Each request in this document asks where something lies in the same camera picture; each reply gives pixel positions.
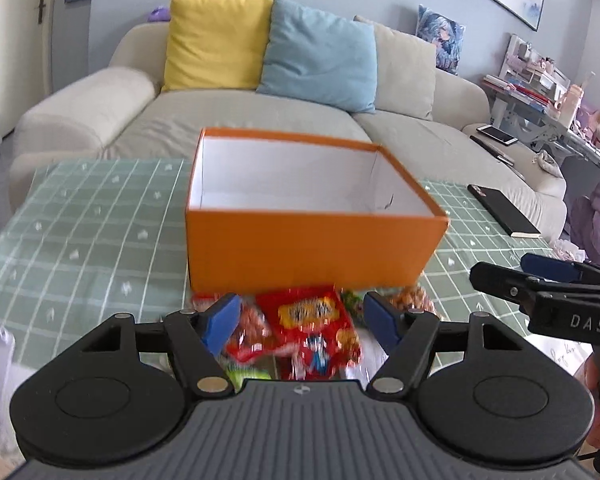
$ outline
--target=circular pad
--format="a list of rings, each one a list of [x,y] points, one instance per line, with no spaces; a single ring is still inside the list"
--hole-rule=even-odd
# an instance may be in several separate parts
[[[480,463],[532,467],[572,454],[592,423],[588,391],[544,356],[484,352],[490,356],[443,368],[420,385],[417,410],[427,429]]]
[[[25,456],[98,467],[141,454],[173,432],[185,409],[178,383],[106,353],[51,362],[16,391],[11,420]]]

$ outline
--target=open cardboard box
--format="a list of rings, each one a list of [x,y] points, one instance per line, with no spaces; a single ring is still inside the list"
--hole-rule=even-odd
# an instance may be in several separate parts
[[[412,285],[448,224],[382,146],[208,128],[186,206],[190,284],[238,294]]]

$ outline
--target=human hand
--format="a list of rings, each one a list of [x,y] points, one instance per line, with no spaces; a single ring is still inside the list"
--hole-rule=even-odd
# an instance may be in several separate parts
[[[584,377],[581,380],[590,392],[598,389],[600,370],[598,370],[593,354],[589,356],[589,359],[584,364]],[[587,435],[587,443],[596,449],[600,449],[600,399],[594,396],[594,402],[593,425]]]

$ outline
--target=black notebook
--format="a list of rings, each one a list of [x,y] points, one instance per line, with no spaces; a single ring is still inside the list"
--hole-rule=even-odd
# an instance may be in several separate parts
[[[509,236],[514,238],[541,237],[540,231],[501,191],[473,184],[468,189]]]

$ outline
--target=door handle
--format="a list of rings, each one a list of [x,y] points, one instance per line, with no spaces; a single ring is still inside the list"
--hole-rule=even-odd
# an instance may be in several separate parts
[[[38,10],[38,24],[42,25],[43,17],[45,15],[46,3],[45,0],[40,0],[40,3],[36,7]]]

